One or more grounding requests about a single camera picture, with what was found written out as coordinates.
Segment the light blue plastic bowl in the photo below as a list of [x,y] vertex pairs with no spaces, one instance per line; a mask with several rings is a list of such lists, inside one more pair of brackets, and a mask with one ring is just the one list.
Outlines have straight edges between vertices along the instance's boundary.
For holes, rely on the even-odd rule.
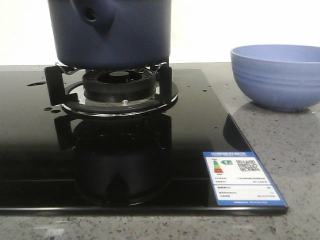
[[259,106],[293,112],[320,102],[320,48],[256,44],[230,51],[234,80]]

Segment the black pot support grate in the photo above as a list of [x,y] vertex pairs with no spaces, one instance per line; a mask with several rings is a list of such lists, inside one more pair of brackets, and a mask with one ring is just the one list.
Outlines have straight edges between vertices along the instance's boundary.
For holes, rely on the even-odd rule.
[[[126,71],[143,69],[155,76],[155,92],[139,100],[121,102],[100,102],[84,95],[83,75],[92,71]],[[93,70],[87,69],[78,82],[66,85],[63,75],[72,75],[77,69],[56,64],[44,69],[45,80],[51,105],[60,105],[65,111],[86,117],[124,117],[164,112],[172,108],[178,100],[178,88],[172,80],[172,68],[166,63],[133,69]]]

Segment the dark blue cooking pot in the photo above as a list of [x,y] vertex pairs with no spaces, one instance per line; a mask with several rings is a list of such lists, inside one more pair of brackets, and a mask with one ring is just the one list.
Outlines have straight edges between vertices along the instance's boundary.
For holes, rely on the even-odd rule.
[[81,69],[133,69],[170,56],[169,0],[50,0],[57,58]]

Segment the blue energy label sticker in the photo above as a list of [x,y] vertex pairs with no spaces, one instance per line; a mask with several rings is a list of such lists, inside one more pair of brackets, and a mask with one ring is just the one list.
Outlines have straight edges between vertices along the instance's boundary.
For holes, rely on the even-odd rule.
[[205,151],[203,157],[218,206],[288,206],[254,152]]

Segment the black glass gas cooktop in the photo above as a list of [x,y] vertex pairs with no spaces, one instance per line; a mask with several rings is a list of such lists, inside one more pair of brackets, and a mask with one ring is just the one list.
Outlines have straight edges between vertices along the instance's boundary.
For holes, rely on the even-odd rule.
[[0,73],[0,213],[280,215],[271,179],[262,201],[237,201],[214,171],[269,175],[199,69],[173,72],[177,104],[147,116],[81,119],[50,106],[42,70]]

